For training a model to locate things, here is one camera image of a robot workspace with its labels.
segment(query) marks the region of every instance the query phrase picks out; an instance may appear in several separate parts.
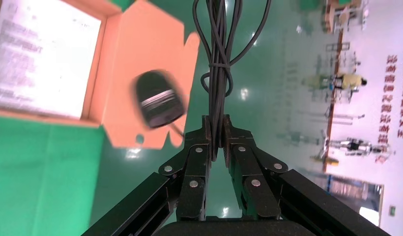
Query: coiled cable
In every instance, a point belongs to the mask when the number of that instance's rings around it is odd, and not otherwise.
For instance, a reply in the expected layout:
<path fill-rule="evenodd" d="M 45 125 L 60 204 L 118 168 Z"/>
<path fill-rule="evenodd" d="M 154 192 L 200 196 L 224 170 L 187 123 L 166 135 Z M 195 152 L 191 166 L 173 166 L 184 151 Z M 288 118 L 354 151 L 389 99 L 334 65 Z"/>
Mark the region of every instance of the coiled cable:
<path fill-rule="evenodd" d="M 223 128 L 223 115 L 225 107 L 225 97 L 229 96 L 233 90 L 233 78 L 230 73 L 230 67 L 237 63 L 252 47 L 258 39 L 265 22 L 268 18 L 271 0 L 266 1 L 265 12 L 263 14 L 261 23 L 258 26 L 254 36 L 248 45 L 234 58 L 230 59 L 232 54 L 232 45 L 235 37 L 236 27 L 242 13 L 243 0 L 234 0 L 232 23 L 230 27 L 229 36 L 227 37 L 226 25 L 226 6 L 225 0 L 206 0 L 207 11 L 210 19 L 211 26 L 211 48 L 207 43 L 206 37 L 200 27 L 197 17 L 197 4 L 199 0 L 194 0 L 193 3 L 193 19 L 196 25 L 197 32 L 199 33 L 201 42 L 207 53 L 209 60 L 210 71 L 201 77 L 201 85 L 204 90 L 209 93 L 209 121 L 211 128 L 211 145 L 212 145 L 212 161 L 216 160 L 219 148 L 222 148 L 222 128 Z M 209 78 L 209 86 L 206 84 L 205 79 Z"/>

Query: black metal bracket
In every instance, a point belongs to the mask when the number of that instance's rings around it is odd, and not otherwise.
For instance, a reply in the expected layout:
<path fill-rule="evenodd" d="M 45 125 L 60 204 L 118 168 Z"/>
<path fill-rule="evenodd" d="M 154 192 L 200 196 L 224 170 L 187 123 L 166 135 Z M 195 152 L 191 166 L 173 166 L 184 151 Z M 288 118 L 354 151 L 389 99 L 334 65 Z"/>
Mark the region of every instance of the black metal bracket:
<path fill-rule="evenodd" d="M 184 148 L 97 221 L 84 236 L 387 236 L 281 160 L 259 149 L 252 133 L 224 117 L 226 167 L 242 217 L 207 217 L 210 123 L 185 135 Z M 176 209 L 177 222 L 162 225 Z"/>

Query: yellow jacket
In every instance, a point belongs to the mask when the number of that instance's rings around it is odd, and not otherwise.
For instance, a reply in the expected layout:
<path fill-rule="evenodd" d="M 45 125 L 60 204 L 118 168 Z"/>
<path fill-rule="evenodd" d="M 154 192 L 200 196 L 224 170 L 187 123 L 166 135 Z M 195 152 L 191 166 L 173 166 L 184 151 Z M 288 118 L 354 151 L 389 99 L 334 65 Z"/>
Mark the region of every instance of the yellow jacket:
<path fill-rule="evenodd" d="M 362 85 L 362 76 L 357 74 L 339 73 L 337 77 L 343 76 L 342 89 L 353 89 Z"/>

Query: white paper manual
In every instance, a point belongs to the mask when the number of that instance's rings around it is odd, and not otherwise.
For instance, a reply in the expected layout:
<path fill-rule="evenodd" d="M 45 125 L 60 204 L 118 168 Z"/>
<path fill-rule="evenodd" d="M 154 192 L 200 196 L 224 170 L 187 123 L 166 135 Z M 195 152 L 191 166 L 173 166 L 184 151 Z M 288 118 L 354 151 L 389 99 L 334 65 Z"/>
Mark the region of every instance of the white paper manual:
<path fill-rule="evenodd" d="M 60 0 L 3 0 L 0 107 L 79 119 L 100 23 Z"/>

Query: black computer mouse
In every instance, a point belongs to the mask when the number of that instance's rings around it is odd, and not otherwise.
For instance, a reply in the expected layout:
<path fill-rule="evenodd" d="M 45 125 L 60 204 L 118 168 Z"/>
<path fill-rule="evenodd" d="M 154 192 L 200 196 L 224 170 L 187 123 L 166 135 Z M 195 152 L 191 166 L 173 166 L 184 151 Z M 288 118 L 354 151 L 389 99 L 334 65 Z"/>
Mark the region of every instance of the black computer mouse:
<path fill-rule="evenodd" d="M 151 70 L 140 75 L 133 88 L 138 107 L 150 128 L 171 124 L 185 114 L 181 96 L 169 81 L 165 72 Z"/>

